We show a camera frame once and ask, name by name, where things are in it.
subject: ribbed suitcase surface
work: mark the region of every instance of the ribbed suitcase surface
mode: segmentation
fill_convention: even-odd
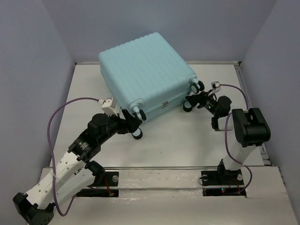
[[[196,78],[192,68],[153,33],[99,54],[101,73],[121,108],[147,120],[181,104]]]

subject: wall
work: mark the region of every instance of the wall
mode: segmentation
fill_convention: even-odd
[[[185,60],[242,60],[275,2],[43,0],[76,62],[155,31]]]
[[[300,223],[300,1],[278,0],[243,63],[242,72],[255,107],[271,128],[266,144],[280,166]]]
[[[2,0],[0,30],[0,224],[20,225],[12,198],[49,163],[47,121],[66,101],[74,63],[40,0]]]

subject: purple cable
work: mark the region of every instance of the purple cable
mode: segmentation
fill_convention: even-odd
[[[245,99],[245,102],[246,102],[246,108],[247,108],[247,110],[249,109],[249,104],[248,104],[248,101],[247,101],[247,97],[246,97],[245,93],[242,91],[242,89],[240,89],[240,88],[238,88],[238,87],[236,87],[236,86],[234,86],[234,85],[230,85],[230,84],[220,84],[220,86],[231,87],[231,88],[235,88],[235,89],[239,90],[239,91],[243,94],[243,96],[244,96],[244,99]],[[226,152],[227,152],[229,158],[231,158],[234,162],[236,162],[236,163],[238,163],[238,164],[240,164],[240,165],[243,165],[240,161],[236,160],[236,159],[230,154],[229,148],[228,148],[228,141],[227,141],[227,131],[228,131],[228,130],[227,130],[227,128],[228,128],[228,121],[229,121],[229,118],[230,118],[231,115],[232,115],[232,112],[229,113],[229,115],[228,115],[227,118],[226,118],[226,122],[225,122],[225,147],[226,147]],[[249,171],[249,173],[250,173],[250,179],[249,179],[249,182],[248,182],[248,184],[247,184],[242,190],[240,190],[240,191],[238,191],[238,192],[230,193],[231,195],[235,195],[235,194],[239,194],[239,193],[243,192],[244,190],[246,190],[247,187],[249,187],[249,185],[250,185],[250,183],[251,183],[251,181],[252,181],[252,177],[253,177],[252,171],[250,170],[250,168],[249,168],[248,166],[246,166],[246,165],[244,165],[244,166],[248,169],[248,171]]]
[[[69,204],[69,206],[67,208],[67,211],[65,213],[62,213],[62,211],[60,210],[60,207],[58,205],[58,201],[57,201],[57,197],[56,197],[56,178],[55,178],[55,175],[56,175],[56,165],[55,165],[55,158],[54,158],[54,150],[53,150],[53,146],[52,146],[51,139],[50,139],[50,125],[51,125],[51,122],[52,122],[54,116],[56,115],[56,113],[58,113],[59,110],[61,110],[62,108],[64,108],[66,105],[68,105],[68,104],[70,104],[72,102],[75,102],[75,101],[79,101],[79,100],[93,100],[93,101],[98,101],[99,99],[96,99],[96,98],[93,98],[93,97],[80,97],[80,98],[75,98],[75,99],[73,99],[71,101],[66,102],[63,106],[61,106],[60,108],[58,108],[57,110],[55,110],[55,112],[52,114],[52,116],[49,119],[48,127],[47,127],[47,139],[48,139],[48,144],[49,144],[49,148],[50,148],[50,152],[51,152],[52,169],[53,169],[53,174],[54,174],[53,180],[52,180],[53,199],[54,199],[54,203],[55,203],[56,209],[57,209],[58,213],[62,217],[66,216],[68,214],[75,196],[73,196],[73,198],[71,199],[70,204]]]

